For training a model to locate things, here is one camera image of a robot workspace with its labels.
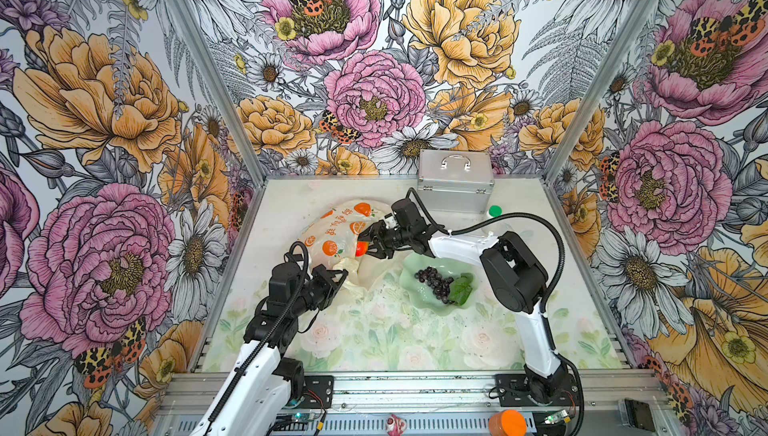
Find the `cream translucent plastic bag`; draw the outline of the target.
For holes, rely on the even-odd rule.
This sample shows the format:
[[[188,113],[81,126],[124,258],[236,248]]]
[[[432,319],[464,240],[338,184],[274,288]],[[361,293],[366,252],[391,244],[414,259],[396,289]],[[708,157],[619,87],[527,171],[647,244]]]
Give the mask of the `cream translucent plastic bag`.
[[[366,254],[356,257],[359,234],[390,212],[377,200],[350,199],[324,211],[298,239],[308,248],[313,265],[346,269],[346,284],[370,290],[392,266],[393,260],[378,260]]]

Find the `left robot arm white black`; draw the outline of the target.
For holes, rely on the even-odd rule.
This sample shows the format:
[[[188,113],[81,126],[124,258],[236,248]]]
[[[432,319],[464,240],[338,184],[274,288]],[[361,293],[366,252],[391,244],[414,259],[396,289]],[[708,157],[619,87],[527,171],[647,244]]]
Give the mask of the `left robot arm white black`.
[[[273,268],[267,297],[248,323],[233,369],[194,435],[266,435],[278,413],[302,397],[303,364],[285,352],[299,332],[299,317],[331,305],[348,271],[296,262]]]

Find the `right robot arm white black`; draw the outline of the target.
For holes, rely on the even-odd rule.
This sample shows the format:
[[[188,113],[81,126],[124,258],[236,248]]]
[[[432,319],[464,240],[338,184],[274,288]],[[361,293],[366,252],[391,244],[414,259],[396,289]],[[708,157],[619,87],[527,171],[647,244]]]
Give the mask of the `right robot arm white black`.
[[[511,219],[533,221],[550,232],[557,248],[553,276],[518,233],[477,233]],[[396,201],[384,219],[362,230],[358,240],[367,255],[380,260],[391,259],[398,251],[412,251],[482,269],[496,300],[515,314],[524,348],[527,397],[546,405],[567,384],[569,372],[556,349],[547,316],[547,303],[565,264],[564,242],[552,223],[535,214],[511,212],[467,228],[448,229],[432,218],[420,200],[406,197]]]

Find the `light green wavy plate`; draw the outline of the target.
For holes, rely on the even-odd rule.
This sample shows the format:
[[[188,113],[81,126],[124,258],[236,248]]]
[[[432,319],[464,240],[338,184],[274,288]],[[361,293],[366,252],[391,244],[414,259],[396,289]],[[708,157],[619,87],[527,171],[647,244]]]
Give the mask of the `light green wavy plate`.
[[[418,281],[414,279],[414,275],[418,270],[424,269],[428,266],[436,267],[441,273],[449,274],[452,276],[458,276],[461,273],[472,273],[474,275],[474,291],[464,306],[446,306],[441,304],[431,294],[428,288],[422,286]],[[439,316],[446,316],[451,312],[467,309],[470,306],[472,298],[475,296],[475,293],[479,288],[480,280],[475,275],[473,267],[469,264],[448,258],[429,258],[422,255],[411,254],[407,256],[403,262],[403,269],[399,276],[399,283],[401,287],[406,291],[409,301],[414,307],[418,309],[431,310]]]

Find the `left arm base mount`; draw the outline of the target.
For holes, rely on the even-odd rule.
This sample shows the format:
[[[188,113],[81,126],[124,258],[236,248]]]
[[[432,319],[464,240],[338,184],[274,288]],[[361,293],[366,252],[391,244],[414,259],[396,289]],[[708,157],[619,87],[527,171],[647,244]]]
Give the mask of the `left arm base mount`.
[[[329,410],[333,402],[334,386],[335,378],[331,375],[306,375],[297,408]]]

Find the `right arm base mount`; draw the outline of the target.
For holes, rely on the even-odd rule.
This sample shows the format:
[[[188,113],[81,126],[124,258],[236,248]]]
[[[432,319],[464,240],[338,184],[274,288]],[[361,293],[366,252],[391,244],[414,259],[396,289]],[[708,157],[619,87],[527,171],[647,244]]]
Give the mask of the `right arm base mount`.
[[[576,407],[582,401],[571,375],[547,379],[523,373],[496,374],[489,397],[502,407]]]

